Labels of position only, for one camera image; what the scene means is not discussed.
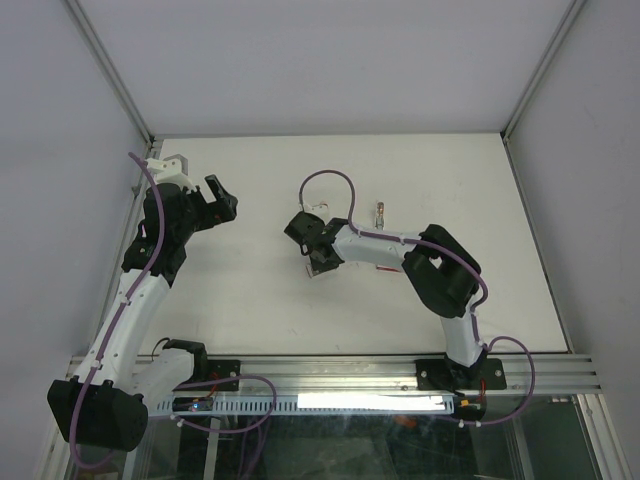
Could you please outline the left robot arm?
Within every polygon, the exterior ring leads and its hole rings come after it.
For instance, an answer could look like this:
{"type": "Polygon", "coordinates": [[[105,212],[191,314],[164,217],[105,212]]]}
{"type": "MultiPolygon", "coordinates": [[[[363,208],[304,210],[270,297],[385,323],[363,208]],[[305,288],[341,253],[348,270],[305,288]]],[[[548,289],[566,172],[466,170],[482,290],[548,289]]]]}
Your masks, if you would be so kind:
{"type": "Polygon", "coordinates": [[[109,317],[72,377],[54,381],[47,393],[69,444],[132,451],[152,408],[179,385],[194,389],[208,380],[206,348],[188,340],[170,340],[144,371],[134,371],[151,321],[186,260],[187,242],[237,216],[237,198],[215,175],[205,182],[211,202],[183,180],[162,180],[147,189],[109,317]]]}

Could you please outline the red white staple box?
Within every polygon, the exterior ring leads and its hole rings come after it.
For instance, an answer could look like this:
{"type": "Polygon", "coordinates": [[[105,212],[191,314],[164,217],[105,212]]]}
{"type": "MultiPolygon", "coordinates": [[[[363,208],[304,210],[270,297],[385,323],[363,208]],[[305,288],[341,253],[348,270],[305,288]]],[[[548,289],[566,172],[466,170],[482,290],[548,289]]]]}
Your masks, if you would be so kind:
{"type": "Polygon", "coordinates": [[[379,271],[395,272],[395,273],[400,273],[400,271],[401,271],[401,270],[399,270],[397,268],[387,267],[387,266],[382,266],[382,265],[376,265],[376,269],[379,270],[379,271]]]}

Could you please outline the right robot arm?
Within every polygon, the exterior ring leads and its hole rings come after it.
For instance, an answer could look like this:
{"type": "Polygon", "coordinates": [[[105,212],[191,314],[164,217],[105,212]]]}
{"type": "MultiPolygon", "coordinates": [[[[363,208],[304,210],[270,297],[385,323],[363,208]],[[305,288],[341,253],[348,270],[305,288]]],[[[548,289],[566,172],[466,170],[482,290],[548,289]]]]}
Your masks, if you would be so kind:
{"type": "Polygon", "coordinates": [[[441,319],[446,349],[432,384],[455,392],[481,385],[488,347],[480,340],[476,310],[489,289],[478,262],[442,226],[418,234],[382,233],[357,227],[347,219],[301,211],[285,235],[325,273],[344,263],[369,263],[403,272],[422,304],[441,319]]]}

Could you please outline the white mini stapler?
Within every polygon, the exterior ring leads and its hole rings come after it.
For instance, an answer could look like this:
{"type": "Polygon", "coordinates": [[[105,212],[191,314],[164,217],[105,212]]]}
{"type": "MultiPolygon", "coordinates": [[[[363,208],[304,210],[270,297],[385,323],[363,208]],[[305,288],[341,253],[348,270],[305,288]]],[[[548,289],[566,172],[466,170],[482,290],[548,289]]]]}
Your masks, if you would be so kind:
{"type": "Polygon", "coordinates": [[[385,204],[383,202],[376,203],[374,225],[377,230],[383,230],[385,225],[385,204]]]}

